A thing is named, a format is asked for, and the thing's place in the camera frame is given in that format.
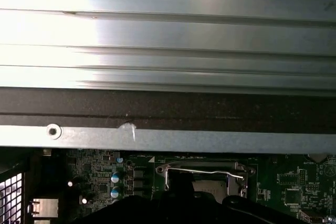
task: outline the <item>green circuit board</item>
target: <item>green circuit board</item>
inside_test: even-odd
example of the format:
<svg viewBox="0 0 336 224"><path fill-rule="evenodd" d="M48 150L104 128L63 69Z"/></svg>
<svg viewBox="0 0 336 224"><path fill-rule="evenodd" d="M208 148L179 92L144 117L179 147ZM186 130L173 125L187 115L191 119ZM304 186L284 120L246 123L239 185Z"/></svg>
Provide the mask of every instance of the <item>green circuit board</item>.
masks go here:
<svg viewBox="0 0 336 224"><path fill-rule="evenodd" d="M307 155L200 155L151 154L106 150L67 151L67 166L71 176L87 178L94 199L80 205L78 217L97 211L114 200L129 195L151 198L164 190L164 177L155 169L171 161L239 162L253 167L247 198L262 205L299 218L300 209L329 215L336 210L336 156L315 162ZM112 182L112 175L120 179ZM117 195L112 191L118 189Z"/></svg>

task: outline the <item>vent grille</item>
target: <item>vent grille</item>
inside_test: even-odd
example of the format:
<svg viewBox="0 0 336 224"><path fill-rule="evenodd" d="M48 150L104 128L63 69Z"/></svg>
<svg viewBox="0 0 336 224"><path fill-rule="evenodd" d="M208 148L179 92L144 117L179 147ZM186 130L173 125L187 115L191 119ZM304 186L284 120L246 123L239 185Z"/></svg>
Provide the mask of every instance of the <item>vent grille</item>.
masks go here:
<svg viewBox="0 0 336 224"><path fill-rule="evenodd" d="M0 183L0 223L22 222L22 174Z"/></svg>

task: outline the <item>integrated circuit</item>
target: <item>integrated circuit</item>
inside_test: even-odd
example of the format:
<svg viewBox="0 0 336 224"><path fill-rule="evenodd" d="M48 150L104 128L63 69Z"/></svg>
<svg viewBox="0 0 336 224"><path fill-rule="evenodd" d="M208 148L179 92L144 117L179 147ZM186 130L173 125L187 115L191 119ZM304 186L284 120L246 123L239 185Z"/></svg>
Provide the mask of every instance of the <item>integrated circuit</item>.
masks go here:
<svg viewBox="0 0 336 224"><path fill-rule="evenodd" d="M100 184L99 185L99 190L103 191L103 192L107 191L108 190L107 184Z"/></svg>
<svg viewBox="0 0 336 224"><path fill-rule="evenodd" d="M301 191L299 189L285 190L285 205L298 205L301 202Z"/></svg>
<svg viewBox="0 0 336 224"><path fill-rule="evenodd" d="M204 191L212 194L215 197L215 200L220 204L227 196L225 181L198 180L193 182L193 186L195 191Z"/></svg>
<svg viewBox="0 0 336 224"><path fill-rule="evenodd" d="M83 170L90 171L91 170L91 164L84 164Z"/></svg>
<svg viewBox="0 0 336 224"><path fill-rule="evenodd" d="M133 195L143 197L143 191L134 191Z"/></svg>
<svg viewBox="0 0 336 224"><path fill-rule="evenodd" d="M76 164L76 158L75 157L68 157L67 158L67 163L69 165L75 165Z"/></svg>
<svg viewBox="0 0 336 224"><path fill-rule="evenodd" d="M134 171L134 178L143 178L143 171L142 170L135 170Z"/></svg>
<svg viewBox="0 0 336 224"><path fill-rule="evenodd" d="M143 187L143 181L142 181L142 180L135 180L135 181L133 182L133 186L134 186L135 188L141 188L141 187Z"/></svg>

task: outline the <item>capacitor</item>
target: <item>capacitor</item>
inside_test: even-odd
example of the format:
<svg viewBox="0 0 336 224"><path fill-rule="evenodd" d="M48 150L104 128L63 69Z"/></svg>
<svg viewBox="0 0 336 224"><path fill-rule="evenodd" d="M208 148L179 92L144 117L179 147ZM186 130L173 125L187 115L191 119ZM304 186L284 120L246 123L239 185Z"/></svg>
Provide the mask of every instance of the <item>capacitor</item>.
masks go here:
<svg viewBox="0 0 336 224"><path fill-rule="evenodd" d="M133 164L133 163L132 163L131 160L127 160L127 161L126 161L126 166L132 166L132 164Z"/></svg>
<svg viewBox="0 0 336 224"><path fill-rule="evenodd" d="M85 179L83 177L76 176L73 179L68 181L68 187L73 187L77 184L83 183L84 181Z"/></svg>
<svg viewBox="0 0 336 224"><path fill-rule="evenodd" d="M92 201L94 197L95 197L94 192L87 190L82 193L82 195L80 196L80 200L82 204L87 204L88 202Z"/></svg>
<svg viewBox="0 0 336 224"><path fill-rule="evenodd" d="M118 182L120 181L120 179L121 179L121 174L120 174L120 172L115 172L115 173L113 173L112 176L111 176L111 181L112 181L113 183L118 183Z"/></svg>
<svg viewBox="0 0 336 224"><path fill-rule="evenodd" d="M118 198L119 195L120 195L120 192L121 192L121 190L120 190L119 186L113 187L112 190L111 190L111 197L114 198L114 199Z"/></svg>
<svg viewBox="0 0 336 224"><path fill-rule="evenodd" d="M329 215L327 216L328 223L330 224L336 224L336 216L334 215Z"/></svg>

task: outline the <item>electrolytic capacitor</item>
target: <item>electrolytic capacitor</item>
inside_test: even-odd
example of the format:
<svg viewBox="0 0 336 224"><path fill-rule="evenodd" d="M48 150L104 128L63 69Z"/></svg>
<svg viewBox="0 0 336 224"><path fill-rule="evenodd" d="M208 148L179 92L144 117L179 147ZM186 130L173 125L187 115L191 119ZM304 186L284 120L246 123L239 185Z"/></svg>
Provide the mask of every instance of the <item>electrolytic capacitor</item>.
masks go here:
<svg viewBox="0 0 336 224"><path fill-rule="evenodd" d="M83 197L83 195L79 195L79 204L85 205L87 203L88 203L88 200L85 197Z"/></svg>
<svg viewBox="0 0 336 224"><path fill-rule="evenodd" d="M116 198L119 197L120 193L121 193L120 187L119 186L115 186L111 190L111 197L114 198L114 199L116 199Z"/></svg>
<svg viewBox="0 0 336 224"><path fill-rule="evenodd" d="M115 172L111 176L111 181L113 183L118 183L121 180L121 173L120 172Z"/></svg>
<svg viewBox="0 0 336 224"><path fill-rule="evenodd" d="M80 196L80 200L82 204L87 204L92 201L95 197L95 194L92 191L84 191Z"/></svg>
<svg viewBox="0 0 336 224"><path fill-rule="evenodd" d="M73 179L68 181L68 187L73 187L77 184L83 183L85 181L85 178L76 176Z"/></svg>

